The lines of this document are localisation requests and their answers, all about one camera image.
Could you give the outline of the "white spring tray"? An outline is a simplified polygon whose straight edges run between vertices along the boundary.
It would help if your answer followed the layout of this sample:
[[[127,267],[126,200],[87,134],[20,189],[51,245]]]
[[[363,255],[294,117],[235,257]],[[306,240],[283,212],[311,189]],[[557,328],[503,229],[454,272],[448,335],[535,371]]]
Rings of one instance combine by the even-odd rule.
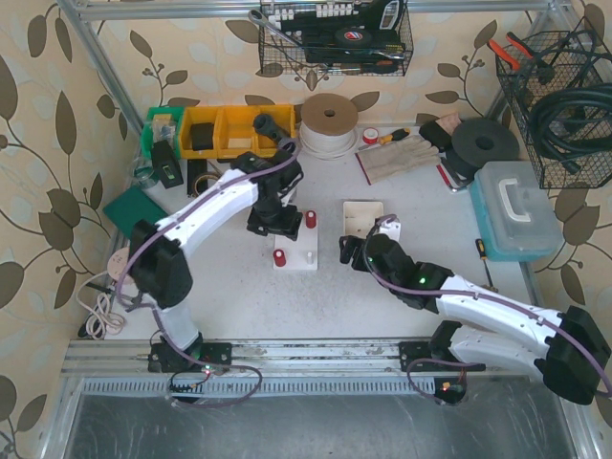
[[[375,220],[383,216],[380,201],[345,201],[343,210],[343,234],[364,238],[374,226]]]

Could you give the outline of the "large red spring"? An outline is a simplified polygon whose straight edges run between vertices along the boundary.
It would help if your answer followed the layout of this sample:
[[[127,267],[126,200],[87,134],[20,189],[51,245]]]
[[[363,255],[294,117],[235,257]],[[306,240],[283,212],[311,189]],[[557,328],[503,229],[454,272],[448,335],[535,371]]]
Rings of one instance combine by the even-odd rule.
[[[273,252],[273,262],[276,268],[283,268],[287,264],[287,258],[283,250],[275,250]]]
[[[317,226],[317,214],[313,210],[308,210],[305,214],[306,228],[309,230]]]

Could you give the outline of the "white peg base plate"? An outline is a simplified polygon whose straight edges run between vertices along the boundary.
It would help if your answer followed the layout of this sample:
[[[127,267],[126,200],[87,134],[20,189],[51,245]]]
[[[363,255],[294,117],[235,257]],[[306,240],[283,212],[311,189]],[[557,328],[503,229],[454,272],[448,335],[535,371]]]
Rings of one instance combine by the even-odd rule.
[[[298,237],[295,241],[283,236],[275,236],[273,252],[283,250],[287,264],[283,268],[273,268],[276,271],[316,271],[318,268],[318,230],[307,229],[305,218],[302,219]]]

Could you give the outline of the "brown tape roll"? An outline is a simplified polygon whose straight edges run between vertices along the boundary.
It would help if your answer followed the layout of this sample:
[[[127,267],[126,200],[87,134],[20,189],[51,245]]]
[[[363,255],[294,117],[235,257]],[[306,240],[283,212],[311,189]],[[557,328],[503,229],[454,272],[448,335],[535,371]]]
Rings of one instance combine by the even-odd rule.
[[[199,174],[193,181],[192,191],[194,196],[199,196],[208,190],[210,183],[216,183],[220,176],[213,173]]]

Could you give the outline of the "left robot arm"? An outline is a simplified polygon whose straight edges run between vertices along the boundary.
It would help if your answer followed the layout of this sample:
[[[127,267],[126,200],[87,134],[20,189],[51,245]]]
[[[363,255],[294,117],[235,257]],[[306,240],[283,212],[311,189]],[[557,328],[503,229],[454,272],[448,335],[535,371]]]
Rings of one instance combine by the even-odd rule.
[[[188,258],[216,230],[244,209],[251,213],[248,231],[295,241],[302,213],[285,197],[302,179],[296,155],[278,149],[269,159],[247,152],[228,171],[184,208],[152,224],[137,222],[130,236],[129,259],[123,276],[149,297],[162,340],[148,356],[152,372],[194,371],[218,363],[204,348],[202,335],[190,316],[186,298],[193,286]]]

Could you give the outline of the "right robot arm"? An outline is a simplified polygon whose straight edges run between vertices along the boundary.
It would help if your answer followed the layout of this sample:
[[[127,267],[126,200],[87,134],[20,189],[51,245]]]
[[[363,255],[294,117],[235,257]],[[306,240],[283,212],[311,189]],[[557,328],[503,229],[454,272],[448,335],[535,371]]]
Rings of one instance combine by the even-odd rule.
[[[439,265],[417,262],[383,233],[342,236],[339,260],[370,273],[408,307],[444,317],[429,343],[431,362],[527,374],[560,398],[589,405],[610,397],[611,348],[591,315],[561,312],[495,294]]]

